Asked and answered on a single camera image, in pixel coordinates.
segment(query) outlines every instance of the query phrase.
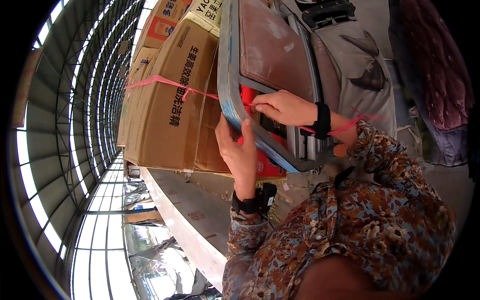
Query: cardboard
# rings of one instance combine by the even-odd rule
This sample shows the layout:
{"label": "cardboard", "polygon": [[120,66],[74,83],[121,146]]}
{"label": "cardboard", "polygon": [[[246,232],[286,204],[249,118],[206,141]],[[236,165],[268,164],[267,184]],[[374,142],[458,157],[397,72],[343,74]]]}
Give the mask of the cardboard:
{"label": "cardboard", "polygon": [[144,77],[147,75],[145,71],[147,70],[148,64],[154,58],[156,58],[157,54],[158,49],[156,48],[142,47],[140,49],[135,63],[133,64],[129,73],[129,85],[144,79]]}
{"label": "cardboard", "polygon": [[[216,78],[216,49],[214,36],[183,20],[149,64],[146,77],[158,74],[216,93],[216,80],[208,84],[209,78]],[[164,83],[142,87],[138,101],[131,104],[125,159],[141,167],[228,172],[215,139],[221,111],[218,100],[188,93],[182,102],[184,91]]]}
{"label": "cardboard", "polygon": [[[154,61],[158,54],[158,49],[142,47],[140,53],[132,65],[129,73],[128,85],[146,79],[148,75],[148,66],[150,62]],[[136,103],[140,96],[141,87],[125,90],[123,98],[122,109],[120,114],[119,130],[117,135],[117,146],[124,147],[130,125],[130,106],[131,103]]]}
{"label": "cardboard", "polygon": [[223,0],[193,0],[184,19],[190,20],[217,38],[220,36],[220,19]]}
{"label": "cardboard", "polygon": [[162,44],[173,33],[173,29],[181,20],[192,0],[159,0],[147,18],[142,34],[137,42],[133,60],[142,47],[160,49]]}

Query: person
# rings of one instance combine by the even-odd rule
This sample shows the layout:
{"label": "person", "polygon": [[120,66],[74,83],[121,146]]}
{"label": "person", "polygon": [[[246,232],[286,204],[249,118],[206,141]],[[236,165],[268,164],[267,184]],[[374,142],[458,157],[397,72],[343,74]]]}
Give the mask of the person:
{"label": "person", "polygon": [[[255,110],[289,126],[315,126],[315,104],[287,91],[257,96]],[[331,130],[349,119],[330,112]],[[255,196],[257,150],[250,119],[243,144],[221,115],[220,154],[236,197]],[[453,210],[406,148],[361,120],[337,134],[373,182],[323,182],[267,236],[268,220],[231,209],[223,275],[226,299],[407,299],[439,275],[455,240]]]}

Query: roof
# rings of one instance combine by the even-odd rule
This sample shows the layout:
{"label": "roof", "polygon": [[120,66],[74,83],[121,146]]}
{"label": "roof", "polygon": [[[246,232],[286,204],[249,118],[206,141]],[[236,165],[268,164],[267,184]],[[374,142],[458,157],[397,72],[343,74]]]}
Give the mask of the roof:
{"label": "roof", "polygon": [[115,143],[126,84],[120,72],[130,67],[154,3],[60,0],[32,39],[32,51],[41,55],[24,126],[10,139],[14,206],[40,269],[54,288],[63,289],[63,298],[70,296],[85,211],[119,154]]}

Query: concrete floor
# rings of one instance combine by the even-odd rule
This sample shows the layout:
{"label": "concrete floor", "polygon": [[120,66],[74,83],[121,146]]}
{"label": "concrete floor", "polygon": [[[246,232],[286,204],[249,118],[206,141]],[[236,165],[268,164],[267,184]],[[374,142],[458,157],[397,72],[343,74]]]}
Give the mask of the concrete floor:
{"label": "concrete floor", "polygon": [[[355,13],[359,23],[373,36],[383,56],[387,59],[392,59],[392,49],[388,38],[388,1],[351,0],[351,2],[356,6]],[[445,203],[452,206],[460,231],[468,215],[474,190],[474,183],[468,178],[468,168],[467,166],[445,168],[423,162],[421,157],[421,140],[415,139],[414,136],[420,136],[418,129],[416,126],[413,126],[410,130],[403,129],[399,131],[397,138],[406,145],[408,155],[422,165],[423,175],[427,182],[437,190]],[[332,168],[334,167],[326,167],[320,174],[289,173],[286,181],[277,184],[278,195],[276,197],[273,219],[281,221],[293,207],[308,198],[311,190],[318,182],[328,180],[328,174],[332,172]],[[352,176],[372,179],[371,175],[363,173],[359,168],[356,169],[355,174],[352,174]],[[203,187],[212,194],[226,201],[231,201],[233,193],[232,178],[216,174],[193,173],[190,174],[189,179],[193,184]]]}

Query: red marking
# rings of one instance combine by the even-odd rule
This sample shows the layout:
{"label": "red marking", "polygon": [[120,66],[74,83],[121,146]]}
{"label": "red marking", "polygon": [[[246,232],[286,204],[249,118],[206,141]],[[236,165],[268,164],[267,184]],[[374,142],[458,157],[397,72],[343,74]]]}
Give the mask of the red marking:
{"label": "red marking", "polygon": [[188,216],[190,217],[190,219],[192,219],[193,221],[198,221],[200,219],[203,219],[205,218],[205,216],[201,213],[201,212],[193,212],[193,213],[189,213]]}

